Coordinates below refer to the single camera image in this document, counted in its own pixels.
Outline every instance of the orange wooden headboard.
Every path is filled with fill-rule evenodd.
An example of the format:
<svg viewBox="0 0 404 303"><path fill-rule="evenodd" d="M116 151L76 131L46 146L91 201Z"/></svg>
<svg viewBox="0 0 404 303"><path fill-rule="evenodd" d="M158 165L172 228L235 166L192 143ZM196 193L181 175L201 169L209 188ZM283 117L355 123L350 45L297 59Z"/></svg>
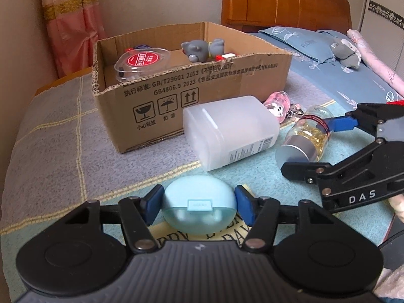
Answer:
<svg viewBox="0 0 404 303"><path fill-rule="evenodd" d="M352 28L347 0L223 0L221 23L241 31L279 25L346 34Z"/></svg>

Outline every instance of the pink curtain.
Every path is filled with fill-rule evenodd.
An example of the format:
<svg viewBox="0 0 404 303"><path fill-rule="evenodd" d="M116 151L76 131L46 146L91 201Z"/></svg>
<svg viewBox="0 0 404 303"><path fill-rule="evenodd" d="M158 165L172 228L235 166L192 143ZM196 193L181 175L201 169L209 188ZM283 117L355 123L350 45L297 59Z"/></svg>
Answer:
<svg viewBox="0 0 404 303"><path fill-rule="evenodd" d="M42 0L59 77L92 66L92 50L105 37L98 0Z"/></svg>

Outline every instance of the light blue plastic case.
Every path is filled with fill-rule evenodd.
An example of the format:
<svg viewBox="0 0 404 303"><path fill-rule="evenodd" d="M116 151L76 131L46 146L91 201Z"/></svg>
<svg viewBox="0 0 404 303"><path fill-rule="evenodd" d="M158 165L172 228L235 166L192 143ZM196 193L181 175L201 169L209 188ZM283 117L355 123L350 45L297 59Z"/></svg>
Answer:
<svg viewBox="0 0 404 303"><path fill-rule="evenodd" d="M206 175L184 176L165 190L162 213L175 229L205 235L225 229L234 219L237 201L233 189Z"/></svg>

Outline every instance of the cardboard box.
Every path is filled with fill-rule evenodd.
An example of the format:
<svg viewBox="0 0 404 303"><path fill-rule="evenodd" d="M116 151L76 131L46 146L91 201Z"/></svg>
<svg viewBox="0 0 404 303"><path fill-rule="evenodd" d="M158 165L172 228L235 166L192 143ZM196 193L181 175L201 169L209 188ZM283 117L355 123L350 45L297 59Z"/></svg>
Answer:
<svg viewBox="0 0 404 303"><path fill-rule="evenodd" d="M192 64L182 53L182 42L215 38L237 56ZM170 69L119 84L114 64L125 49L141 44L169 50ZM264 101L284 88L291 60L258 37L210 22L161 26L98 41L92 90L108 135L123 153L180 134L184 107L247 95Z"/></svg>

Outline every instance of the silver jar lid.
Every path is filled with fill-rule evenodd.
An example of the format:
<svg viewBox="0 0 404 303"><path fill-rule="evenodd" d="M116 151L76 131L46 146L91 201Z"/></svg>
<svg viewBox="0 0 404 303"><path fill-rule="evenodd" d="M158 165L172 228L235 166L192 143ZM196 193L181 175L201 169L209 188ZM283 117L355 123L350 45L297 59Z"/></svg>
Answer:
<svg viewBox="0 0 404 303"><path fill-rule="evenodd" d="M288 137L275 153L276 165L281 168L286 162L307 163L314 162L317 151L314 144L304 136L292 135Z"/></svg>

